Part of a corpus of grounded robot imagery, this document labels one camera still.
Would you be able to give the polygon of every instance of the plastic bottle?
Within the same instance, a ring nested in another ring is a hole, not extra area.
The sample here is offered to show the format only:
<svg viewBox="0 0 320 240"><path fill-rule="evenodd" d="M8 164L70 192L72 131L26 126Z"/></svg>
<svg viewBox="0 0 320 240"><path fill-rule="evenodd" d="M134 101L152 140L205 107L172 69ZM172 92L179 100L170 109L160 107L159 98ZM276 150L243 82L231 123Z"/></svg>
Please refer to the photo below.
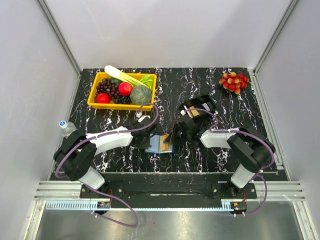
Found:
<svg viewBox="0 0 320 240"><path fill-rule="evenodd" d="M66 121L61 121L59 122L60 126L60 134L64 136L65 138L68 138L69 135L77 130L76 126L72 122L66 122Z"/></svg>

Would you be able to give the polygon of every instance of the table surface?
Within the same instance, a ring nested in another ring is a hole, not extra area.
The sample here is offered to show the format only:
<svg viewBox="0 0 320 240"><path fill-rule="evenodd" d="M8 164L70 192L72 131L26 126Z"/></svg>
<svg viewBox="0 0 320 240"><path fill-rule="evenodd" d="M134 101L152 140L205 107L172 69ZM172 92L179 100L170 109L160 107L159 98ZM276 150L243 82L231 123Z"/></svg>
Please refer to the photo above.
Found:
<svg viewBox="0 0 320 240"><path fill-rule="evenodd" d="M248 83L240 95L229 93L219 85L223 73L243 73L246 68L124 68L125 73L157 75L154 102L159 109L157 134L170 133L180 116L178 106L189 98L208 94L217 107L218 129L237 128L251 123L267 135L253 86ZM87 104L95 76L103 69L84 69L73 102L69 121L87 133L99 133L127 124L135 111L94 109ZM186 142L175 153L148 154L144 149L119 147L94 158L100 172L234 172L239 160L229 149L205 148ZM276 172L276 164L265 171Z"/></svg>

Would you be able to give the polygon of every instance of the red apple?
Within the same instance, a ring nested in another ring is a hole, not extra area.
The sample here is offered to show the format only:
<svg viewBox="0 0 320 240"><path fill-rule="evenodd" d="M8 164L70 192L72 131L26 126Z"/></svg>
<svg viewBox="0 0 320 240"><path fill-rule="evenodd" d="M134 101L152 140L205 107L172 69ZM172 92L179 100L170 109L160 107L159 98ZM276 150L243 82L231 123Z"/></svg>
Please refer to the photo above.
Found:
<svg viewBox="0 0 320 240"><path fill-rule="evenodd" d="M228 84L227 82L225 82L225 83L223 84L223 88L224 88L224 89L228 89L228 88L229 88L229 84Z"/></svg>
<svg viewBox="0 0 320 240"><path fill-rule="evenodd" d="M110 103L110 97L107 93L99 93L96 96L96 103L97 104L109 104Z"/></svg>
<svg viewBox="0 0 320 240"><path fill-rule="evenodd" d="M238 88L238 87L234 90L234 93L237 94L237 95L240 94L240 92L241 92L241 89Z"/></svg>
<svg viewBox="0 0 320 240"><path fill-rule="evenodd" d="M224 78L225 80L228 80L228 79L230 78L230 75L229 75L228 73L224 73L224 74L223 74L223 78Z"/></svg>
<svg viewBox="0 0 320 240"><path fill-rule="evenodd" d="M230 77L230 78L228 79L228 84L234 84L234 83L235 83L235 80Z"/></svg>
<svg viewBox="0 0 320 240"><path fill-rule="evenodd" d="M224 78L221 78L220 80L219 80L219 84L224 84L226 82L226 80L224 79Z"/></svg>
<svg viewBox="0 0 320 240"><path fill-rule="evenodd" d="M236 89L235 85L229 85L229 91L233 92Z"/></svg>
<svg viewBox="0 0 320 240"><path fill-rule="evenodd" d="M122 82L118 87L118 91L122 96L129 96L132 89L132 85L128 82Z"/></svg>
<svg viewBox="0 0 320 240"><path fill-rule="evenodd" d="M237 77L237 74L233 71L232 73L230 73L230 77L236 78L236 77Z"/></svg>
<svg viewBox="0 0 320 240"><path fill-rule="evenodd" d="M240 88L245 89L247 87L247 84L245 82L242 82L240 84Z"/></svg>

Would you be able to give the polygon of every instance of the metal floor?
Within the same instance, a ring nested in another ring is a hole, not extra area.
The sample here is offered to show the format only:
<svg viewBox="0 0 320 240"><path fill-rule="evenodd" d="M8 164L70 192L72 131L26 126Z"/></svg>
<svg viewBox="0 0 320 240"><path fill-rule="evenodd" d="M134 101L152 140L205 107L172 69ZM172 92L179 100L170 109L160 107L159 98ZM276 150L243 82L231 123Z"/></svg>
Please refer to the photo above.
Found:
<svg viewBox="0 0 320 240"><path fill-rule="evenodd" d="M249 211L258 203L249 202ZM133 224L129 211L106 213ZM222 212L140 211L138 228L95 218L88 211L45 210L37 240L301 240L290 202L267 202L252 216L233 218Z"/></svg>

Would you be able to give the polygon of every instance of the gray wall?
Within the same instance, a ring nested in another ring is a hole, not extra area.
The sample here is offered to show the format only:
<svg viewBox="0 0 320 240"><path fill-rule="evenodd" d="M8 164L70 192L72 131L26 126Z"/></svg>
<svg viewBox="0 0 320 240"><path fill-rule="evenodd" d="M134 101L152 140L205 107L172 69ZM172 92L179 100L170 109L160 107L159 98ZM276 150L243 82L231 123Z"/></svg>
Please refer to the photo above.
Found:
<svg viewBox="0 0 320 240"><path fill-rule="evenodd" d="M46 2L81 68L252 68L290 0Z"/></svg>
<svg viewBox="0 0 320 240"><path fill-rule="evenodd" d="M289 171L320 234L320 1L301 1L258 76Z"/></svg>
<svg viewBox="0 0 320 240"><path fill-rule="evenodd" d="M35 0L2 0L0 29L0 238L18 240L77 77Z"/></svg>

